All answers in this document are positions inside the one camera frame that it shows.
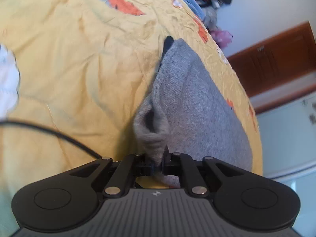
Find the clear plastic bag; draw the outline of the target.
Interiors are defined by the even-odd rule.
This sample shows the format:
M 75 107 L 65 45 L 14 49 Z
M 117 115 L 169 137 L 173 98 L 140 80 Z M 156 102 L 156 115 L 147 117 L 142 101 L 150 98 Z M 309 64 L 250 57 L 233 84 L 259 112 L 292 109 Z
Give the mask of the clear plastic bag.
M 205 18 L 203 20 L 203 23 L 205 27 L 209 30 L 212 31 L 213 29 L 216 28 L 217 24 L 217 11 L 213 7 L 205 7 L 202 8 L 202 11 L 205 14 Z

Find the yellow cartoon print bedspread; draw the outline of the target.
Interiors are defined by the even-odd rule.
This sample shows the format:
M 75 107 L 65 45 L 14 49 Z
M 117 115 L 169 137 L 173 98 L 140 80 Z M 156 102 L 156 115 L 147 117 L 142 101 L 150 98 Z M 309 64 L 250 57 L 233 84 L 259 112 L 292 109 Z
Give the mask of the yellow cartoon print bedspread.
M 256 114 L 237 74 L 190 8 L 176 0 L 1 0 L 1 44 L 19 70 L 10 119 L 70 135 L 119 160 L 135 141 L 132 117 L 167 36 L 201 58 L 237 114 L 263 171 Z

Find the brown wooden door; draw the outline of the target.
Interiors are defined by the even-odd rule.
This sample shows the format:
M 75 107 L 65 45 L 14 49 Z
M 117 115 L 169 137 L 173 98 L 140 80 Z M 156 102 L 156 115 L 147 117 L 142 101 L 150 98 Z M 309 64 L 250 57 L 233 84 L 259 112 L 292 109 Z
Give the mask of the brown wooden door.
M 257 47 L 265 46 L 264 52 Z M 315 71 L 315 38 L 309 22 L 280 32 L 228 57 L 248 97 Z

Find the pink plastic bag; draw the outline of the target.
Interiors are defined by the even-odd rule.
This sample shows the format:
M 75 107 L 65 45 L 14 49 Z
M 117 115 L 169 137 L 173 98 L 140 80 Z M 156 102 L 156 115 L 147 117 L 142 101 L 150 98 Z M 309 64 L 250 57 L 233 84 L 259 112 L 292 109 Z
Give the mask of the pink plastic bag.
M 211 36 L 221 49 L 226 48 L 230 43 L 232 43 L 233 40 L 232 34 L 228 31 L 211 31 Z

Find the grey navy knit sweater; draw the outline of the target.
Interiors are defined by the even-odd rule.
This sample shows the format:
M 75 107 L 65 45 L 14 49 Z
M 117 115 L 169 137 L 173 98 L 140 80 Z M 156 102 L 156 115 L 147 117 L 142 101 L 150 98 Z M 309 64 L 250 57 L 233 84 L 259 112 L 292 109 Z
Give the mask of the grey navy knit sweater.
M 211 156 L 252 169 L 248 137 L 200 57 L 182 39 L 166 37 L 146 98 L 134 117 L 138 149 L 160 166 L 163 154 Z

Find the blue knit blanket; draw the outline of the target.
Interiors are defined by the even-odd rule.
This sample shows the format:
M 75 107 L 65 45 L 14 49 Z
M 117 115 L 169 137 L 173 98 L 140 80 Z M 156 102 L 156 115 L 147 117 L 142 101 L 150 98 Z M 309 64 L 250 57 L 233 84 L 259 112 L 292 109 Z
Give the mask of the blue knit blanket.
M 192 10 L 192 12 L 203 22 L 206 18 L 205 13 L 203 12 L 200 5 L 196 0 L 183 0 L 187 6 Z

